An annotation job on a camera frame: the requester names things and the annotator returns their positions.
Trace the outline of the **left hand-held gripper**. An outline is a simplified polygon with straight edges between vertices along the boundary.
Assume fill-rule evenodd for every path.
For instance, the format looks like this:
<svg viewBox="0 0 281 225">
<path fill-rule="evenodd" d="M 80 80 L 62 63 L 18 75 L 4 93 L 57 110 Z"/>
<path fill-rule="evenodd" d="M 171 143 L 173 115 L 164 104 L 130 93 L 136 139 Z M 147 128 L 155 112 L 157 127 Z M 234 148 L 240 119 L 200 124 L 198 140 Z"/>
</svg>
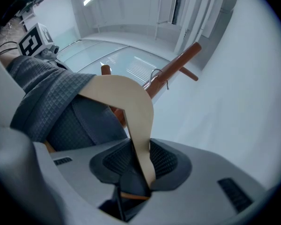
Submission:
<svg viewBox="0 0 281 225">
<path fill-rule="evenodd" d="M 57 57 L 59 46 L 55 45 L 46 26 L 36 23 L 17 43 L 18 52 L 23 56 L 52 60 Z"/>
</svg>

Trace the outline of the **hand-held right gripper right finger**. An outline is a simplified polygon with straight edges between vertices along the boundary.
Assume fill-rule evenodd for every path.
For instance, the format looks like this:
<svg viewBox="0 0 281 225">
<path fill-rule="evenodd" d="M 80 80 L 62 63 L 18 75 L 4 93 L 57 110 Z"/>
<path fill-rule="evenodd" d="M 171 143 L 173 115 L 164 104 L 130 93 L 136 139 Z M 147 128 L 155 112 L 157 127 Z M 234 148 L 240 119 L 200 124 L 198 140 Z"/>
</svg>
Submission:
<svg viewBox="0 0 281 225">
<path fill-rule="evenodd" d="M 192 171 L 175 190 L 153 192 L 140 211 L 141 221 L 225 221 L 237 215 L 230 188 L 242 190 L 252 202 L 266 194 L 259 182 L 218 154 L 162 139 L 155 142 L 187 155 Z"/>
</svg>

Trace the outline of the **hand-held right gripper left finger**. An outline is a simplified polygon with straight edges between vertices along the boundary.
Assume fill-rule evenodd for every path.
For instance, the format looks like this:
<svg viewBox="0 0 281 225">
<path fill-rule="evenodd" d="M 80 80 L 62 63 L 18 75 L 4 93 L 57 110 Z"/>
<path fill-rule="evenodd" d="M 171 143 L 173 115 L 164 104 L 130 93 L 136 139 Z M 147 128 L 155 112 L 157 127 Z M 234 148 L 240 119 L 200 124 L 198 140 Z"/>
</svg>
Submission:
<svg viewBox="0 0 281 225">
<path fill-rule="evenodd" d="M 59 205 L 65 209 L 97 209 L 105 202 L 124 208 L 130 199 L 121 198 L 119 187 L 102 183 L 91 171 L 91 159 L 129 139 L 116 140 L 98 146 L 49 153 L 43 143 L 34 142 L 41 172 Z"/>
</svg>

